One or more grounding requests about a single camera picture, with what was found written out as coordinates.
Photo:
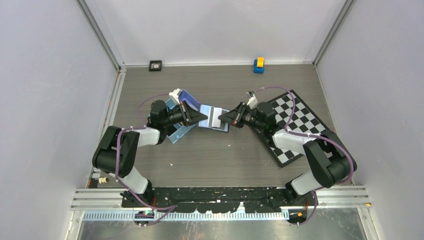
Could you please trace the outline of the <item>blue card holder wallet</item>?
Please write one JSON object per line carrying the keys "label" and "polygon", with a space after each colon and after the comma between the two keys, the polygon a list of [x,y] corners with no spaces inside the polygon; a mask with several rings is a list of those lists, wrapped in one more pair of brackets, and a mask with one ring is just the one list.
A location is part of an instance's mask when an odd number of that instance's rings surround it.
{"label": "blue card holder wallet", "polygon": [[230,125],[219,120],[219,116],[229,112],[228,109],[215,107],[211,105],[201,104],[199,112],[207,116],[206,120],[199,121],[197,126],[200,128],[205,128],[209,130],[219,131],[223,133],[228,133],[230,130]]}

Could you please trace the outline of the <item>blue three-compartment organizer tray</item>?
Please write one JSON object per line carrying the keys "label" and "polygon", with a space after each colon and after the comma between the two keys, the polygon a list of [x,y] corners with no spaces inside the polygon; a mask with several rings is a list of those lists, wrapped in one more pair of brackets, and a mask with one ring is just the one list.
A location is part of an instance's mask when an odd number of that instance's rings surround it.
{"label": "blue three-compartment organizer tray", "polygon": [[[182,89],[182,93],[179,96],[179,100],[186,101],[193,109],[199,112],[200,102],[197,101],[191,94],[186,90]],[[147,126],[160,131],[159,141],[163,142],[167,137],[171,143],[176,143],[186,133],[188,133],[194,125],[181,125],[180,123],[167,125],[166,118],[169,116],[170,110],[177,106],[170,98],[166,101],[155,100],[150,105],[150,113],[147,118]]]}

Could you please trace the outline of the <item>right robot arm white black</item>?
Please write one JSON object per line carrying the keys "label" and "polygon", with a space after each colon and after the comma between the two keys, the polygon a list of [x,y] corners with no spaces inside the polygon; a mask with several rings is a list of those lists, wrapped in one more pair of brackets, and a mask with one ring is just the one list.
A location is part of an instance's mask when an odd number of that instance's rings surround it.
{"label": "right robot arm white black", "polygon": [[218,119],[236,128],[245,125],[255,128],[270,147],[294,151],[306,157],[310,169],[285,185],[288,203],[299,205],[306,194],[320,188],[331,188],[352,178],[357,164],[333,131],[328,130],[323,135],[294,132],[280,128],[276,115],[269,102],[260,102],[255,109],[241,102]]}

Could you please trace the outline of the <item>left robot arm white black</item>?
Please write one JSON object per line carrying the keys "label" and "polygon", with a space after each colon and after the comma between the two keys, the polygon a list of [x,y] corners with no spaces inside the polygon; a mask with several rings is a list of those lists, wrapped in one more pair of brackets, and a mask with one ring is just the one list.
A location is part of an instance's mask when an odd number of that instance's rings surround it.
{"label": "left robot arm white black", "polygon": [[138,148],[161,144],[174,124],[193,126],[207,118],[186,101],[169,108],[163,100],[156,100],[150,105],[146,126],[111,125],[106,129],[93,154],[92,165],[132,190],[135,202],[141,207],[148,207],[154,199],[150,191],[152,184],[135,167]]}

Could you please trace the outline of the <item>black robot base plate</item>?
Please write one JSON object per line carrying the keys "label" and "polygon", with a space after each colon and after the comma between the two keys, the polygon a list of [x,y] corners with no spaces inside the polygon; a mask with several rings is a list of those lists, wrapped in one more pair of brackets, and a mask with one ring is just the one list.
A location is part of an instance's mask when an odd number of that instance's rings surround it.
{"label": "black robot base plate", "polygon": [[282,207],[314,208],[312,193],[298,195],[284,187],[155,187],[144,194],[120,193],[123,208],[153,207],[160,213],[234,213],[239,207],[248,214],[277,213]]}

